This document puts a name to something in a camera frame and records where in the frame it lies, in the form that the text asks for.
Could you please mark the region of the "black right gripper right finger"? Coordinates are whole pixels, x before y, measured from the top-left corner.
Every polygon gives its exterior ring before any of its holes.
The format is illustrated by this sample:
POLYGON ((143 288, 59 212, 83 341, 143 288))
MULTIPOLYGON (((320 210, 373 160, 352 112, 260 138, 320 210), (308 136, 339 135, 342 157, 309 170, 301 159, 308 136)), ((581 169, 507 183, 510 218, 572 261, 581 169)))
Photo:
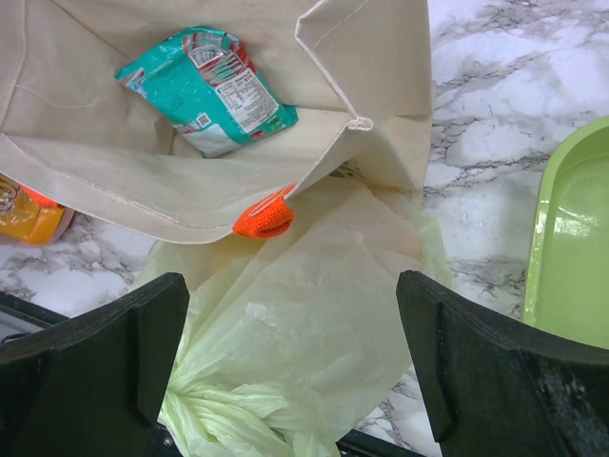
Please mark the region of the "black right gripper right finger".
POLYGON ((605 456, 608 352, 403 272, 397 300, 444 456, 605 456))

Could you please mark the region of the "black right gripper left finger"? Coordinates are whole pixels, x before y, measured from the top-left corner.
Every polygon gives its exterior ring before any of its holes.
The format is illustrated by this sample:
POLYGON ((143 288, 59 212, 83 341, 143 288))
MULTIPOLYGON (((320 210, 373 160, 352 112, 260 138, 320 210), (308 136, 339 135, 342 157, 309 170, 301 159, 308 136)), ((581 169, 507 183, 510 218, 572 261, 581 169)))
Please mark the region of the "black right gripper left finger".
POLYGON ((145 456, 188 301, 183 275, 165 273, 1 343, 2 455, 145 456))

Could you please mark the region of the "pale green plastic grocery bag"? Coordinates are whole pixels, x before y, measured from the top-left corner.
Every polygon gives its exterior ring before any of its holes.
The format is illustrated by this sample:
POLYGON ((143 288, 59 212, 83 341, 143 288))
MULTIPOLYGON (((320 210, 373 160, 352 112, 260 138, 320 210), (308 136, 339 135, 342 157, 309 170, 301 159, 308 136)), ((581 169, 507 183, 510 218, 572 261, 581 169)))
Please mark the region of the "pale green plastic grocery bag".
POLYGON ((390 189, 327 177, 281 236, 155 244, 141 286, 190 295, 159 420, 185 456, 335 456, 412 359, 400 274, 449 284, 438 223, 390 189))

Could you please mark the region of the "green white candy packet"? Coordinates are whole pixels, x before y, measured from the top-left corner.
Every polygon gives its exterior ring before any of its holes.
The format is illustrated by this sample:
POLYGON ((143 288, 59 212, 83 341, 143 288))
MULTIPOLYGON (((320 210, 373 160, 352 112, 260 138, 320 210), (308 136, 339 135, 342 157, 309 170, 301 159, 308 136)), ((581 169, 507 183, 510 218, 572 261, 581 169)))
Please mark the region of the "green white candy packet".
POLYGON ((222 30, 182 30, 115 75, 140 94, 205 158, 266 138, 298 122, 249 58, 243 42, 222 30))

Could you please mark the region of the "beige tote bag orange handles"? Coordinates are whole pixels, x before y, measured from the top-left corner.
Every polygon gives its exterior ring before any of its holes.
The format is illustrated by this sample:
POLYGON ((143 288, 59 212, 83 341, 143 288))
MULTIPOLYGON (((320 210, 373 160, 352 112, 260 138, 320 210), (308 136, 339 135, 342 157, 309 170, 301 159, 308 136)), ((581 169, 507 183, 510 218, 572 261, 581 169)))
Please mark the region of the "beige tote bag orange handles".
POLYGON ((424 1, 5 1, 1 171, 151 237, 271 237, 347 166, 422 197, 424 1))

